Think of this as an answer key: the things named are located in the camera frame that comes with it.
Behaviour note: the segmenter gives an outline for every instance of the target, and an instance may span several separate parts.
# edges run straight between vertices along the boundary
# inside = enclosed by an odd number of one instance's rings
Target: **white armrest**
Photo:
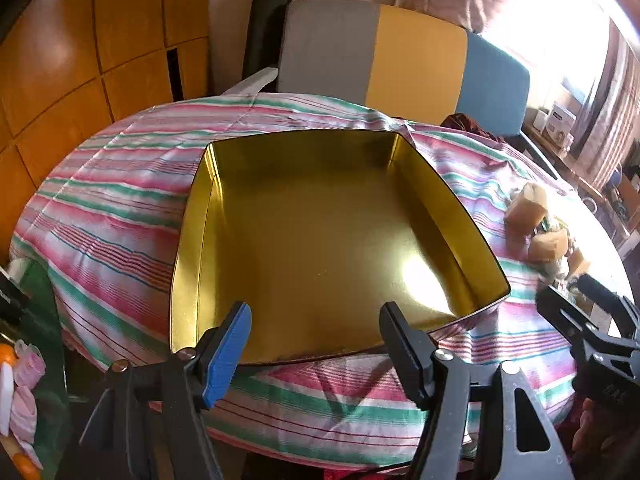
[[[222,95],[255,95],[278,76],[278,69],[268,66],[233,85]]]

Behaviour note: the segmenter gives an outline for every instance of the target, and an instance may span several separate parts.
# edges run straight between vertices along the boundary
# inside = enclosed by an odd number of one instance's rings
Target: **gold tray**
[[[252,308],[245,364],[382,343],[395,301],[435,330],[510,293],[465,208],[402,136],[302,130],[207,146],[187,202],[170,346],[195,346],[236,300]]]

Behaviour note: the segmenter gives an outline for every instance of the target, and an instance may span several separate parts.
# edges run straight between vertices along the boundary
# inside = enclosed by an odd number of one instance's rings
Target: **bread piece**
[[[574,249],[574,252],[569,254],[569,278],[574,276],[580,276],[589,270],[591,262],[586,260],[580,249]]]
[[[552,262],[561,258],[569,247],[566,229],[558,232],[541,233],[531,239],[529,260],[532,262]]]
[[[542,222],[547,213],[546,190],[527,182],[504,214],[508,234],[527,236]]]

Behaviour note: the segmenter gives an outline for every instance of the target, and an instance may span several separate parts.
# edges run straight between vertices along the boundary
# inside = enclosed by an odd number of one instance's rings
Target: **striped tablecloth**
[[[511,297],[468,333],[441,343],[476,363],[517,361],[554,420],[573,395],[567,343],[537,313],[537,273],[514,257],[502,218],[508,193],[564,182],[506,144],[298,94],[221,96],[163,105],[112,124],[76,148],[40,186],[15,229],[13,258],[36,258],[54,285],[66,341],[100,368],[168,354],[169,289],[193,175],[212,140],[307,128],[403,132],[450,185],[506,273]],[[239,370],[208,413],[211,433],[263,454],[334,469],[410,460],[424,414],[387,356]],[[468,431],[478,431],[472,405]]]

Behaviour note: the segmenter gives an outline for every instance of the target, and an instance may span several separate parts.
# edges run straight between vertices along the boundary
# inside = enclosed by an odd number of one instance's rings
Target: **orange ball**
[[[11,368],[15,366],[18,357],[14,352],[14,348],[5,343],[0,344],[0,363],[7,363]]]
[[[12,456],[16,469],[24,480],[42,480],[40,470],[33,465],[33,462],[24,453],[16,453]]]

